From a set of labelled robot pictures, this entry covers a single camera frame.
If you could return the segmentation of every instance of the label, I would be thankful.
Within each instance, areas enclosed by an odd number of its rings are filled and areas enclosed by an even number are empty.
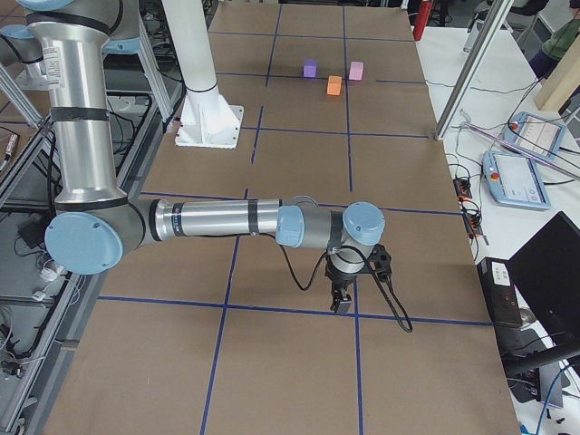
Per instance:
[[[63,61],[61,60],[61,49],[59,47],[48,47],[43,49],[44,66],[46,67],[46,79],[48,89],[64,87]]]
[[[493,282],[495,285],[510,286],[508,270],[503,263],[491,262],[491,273],[493,274]]]

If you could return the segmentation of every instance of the cube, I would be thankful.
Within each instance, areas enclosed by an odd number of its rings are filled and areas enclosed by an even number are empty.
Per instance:
[[[328,95],[340,95],[342,85],[343,85],[343,78],[341,76],[330,75],[328,77],[328,86],[326,86],[326,93]]]
[[[363,79],[364,63],[351,62],[351,70],[348,74],[348,80],[362,80]]]
[[[306,59],[304,62],[304,77],[309,79],[316,78],[316,68],[318,67],[318,63],[314,59]]]

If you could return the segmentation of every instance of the blue joint cap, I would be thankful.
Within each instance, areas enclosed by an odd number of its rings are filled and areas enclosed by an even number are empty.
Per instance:
[[[68,6],[74,0],[16,0],[20,5],[33,11],[55,11]]]
[[[102,47],[102,52],[106,54],[137,54],[140,49],[140,39],[119,39],[109,41]]]
[[[9,24],[0,29],[0,34],[6,38],[34,39],[34,35],[24,24]]]
[[[384,230],[384,216],[371,203],[355,202],[344,211],[343,224],[355,241],[372,247],[381,240]]]
[[[44,242],[56,263],[80,275],[94,275],[110,269],[123,255],[123,244],[117,232],[89,213],[58,215],[46,229]]]
[[[298,206],[282,206],[278,209],[275,241],[278,245],[299,247],[305,238],[305,215]]]

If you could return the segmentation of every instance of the black device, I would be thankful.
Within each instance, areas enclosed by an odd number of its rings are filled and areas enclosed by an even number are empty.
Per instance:
[[[478,274],[493,324],[520,328],[522,317],[514,283],[508,276],[506,260],[486,257],[478,264]]]
[[[509,276],[556,347],[504,364],[507,375],[580,363],[580,229],[557,213],[507,262]]]

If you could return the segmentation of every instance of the orange cube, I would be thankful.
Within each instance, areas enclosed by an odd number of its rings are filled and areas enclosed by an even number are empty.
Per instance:
[[[340,95],[341,86],[343,85],[343,78],[338,75],[328,76],[328,86],[326,87],[326,93],[328,95]]]

